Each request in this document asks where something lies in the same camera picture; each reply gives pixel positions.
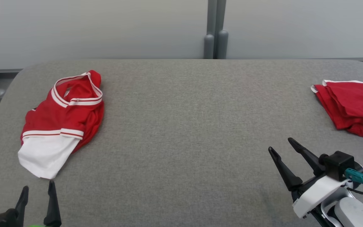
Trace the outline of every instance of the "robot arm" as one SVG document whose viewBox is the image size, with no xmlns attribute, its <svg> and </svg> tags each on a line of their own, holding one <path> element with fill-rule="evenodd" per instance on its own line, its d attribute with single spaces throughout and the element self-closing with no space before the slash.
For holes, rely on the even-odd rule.
<svg viewBox="0 0 363 227">
<path fill-rule="evenodd" d="M 44 224 L 48 227 L 61 226 L 61 216 L 58 207 L 57 192 L 54 181 L 49 182 L 49 206 L 47 208 L 47 215 L 44 218 Z M 29 187 L 25 186 L 22 189 L 16 207 L 8 209 L 5 213 L 0 214 L 0 226 L 7 227 L 23 227 L 25 206 L 29 197 Z"/>
<path fill-rule="evenodd" d="M 314 171 L 314 177 L 303 182 L 283 163 L 274 148 L 268 148 L 291 192 L 296 215 L 306 218 L 311 214 L 323 227 L 363 227 L 363 204 L 349 191 L 355 191 L 363 182 L 363 167 L 344 152 L 336 151 L 333 155 L 323 154 L 318 158 L 293 138 L 288 138 L 288 141 Z"/>
</svg>

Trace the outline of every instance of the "gray wall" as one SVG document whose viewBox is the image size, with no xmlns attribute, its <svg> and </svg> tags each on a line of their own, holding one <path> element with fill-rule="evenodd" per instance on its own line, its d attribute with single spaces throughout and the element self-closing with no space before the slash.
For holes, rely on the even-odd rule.
<svg viewBox="0 0 363 227">
<path fill-rule="evenodd" d="M 227 58 L 363 58 L 363 1 L 227 0 Z"/>
<path fill-rule="evenodd" d="M 206 0 L 0 0 L 0 69 L 73 58 L 203 58 Z"/>
</svg>

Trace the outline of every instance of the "folded red shirt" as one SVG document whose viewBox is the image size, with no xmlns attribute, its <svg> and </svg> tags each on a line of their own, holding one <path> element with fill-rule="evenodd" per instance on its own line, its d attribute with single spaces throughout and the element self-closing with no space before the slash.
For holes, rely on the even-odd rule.
<svg viewBox="0 0 363 227">
<path fill-rule="evenodd" d="M 363 82 L 323 80 L 312 91 L 337 129 L 363 137 Z"/>
</svg>

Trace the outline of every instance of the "jersey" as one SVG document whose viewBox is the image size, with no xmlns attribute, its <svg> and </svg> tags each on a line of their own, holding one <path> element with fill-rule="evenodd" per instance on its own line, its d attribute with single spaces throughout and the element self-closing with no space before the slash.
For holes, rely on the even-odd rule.
<svg viewBox="0 0 363 227">
<path fill-rule="evenodd" d="M 337 129 L 363 137 L 363 82 L 323 80 L 312 91 Z"/>
<path fill-rule="evenodd" d="M 101 76 L 91 70 L 59 79 L 40 105 L 27 112 L 20 164 L 37 177 L 52 179 L 71 153 L 87 144 L 103 119 Z"/>
</svg>

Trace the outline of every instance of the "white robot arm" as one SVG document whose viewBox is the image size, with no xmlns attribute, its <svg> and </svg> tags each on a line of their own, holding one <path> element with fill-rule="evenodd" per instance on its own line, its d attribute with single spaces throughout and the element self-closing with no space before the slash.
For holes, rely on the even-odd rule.
<svg viewBox="0 0 363 227">
<path fill-rule="evenodd" d="M 279 154 L 268 148 L 274 163 L 294 201 L 294 212 L 299 218 L 313 215 L 323 227 L 363 227 L 363 203 L 353 192 L 363 184 L 363 167 L 354 157 L 341 151 L 319 158 L 308 149 L 288 138 L 314 170 L 314 177 L 304 182 L 281 161 Z"/>
</svg>

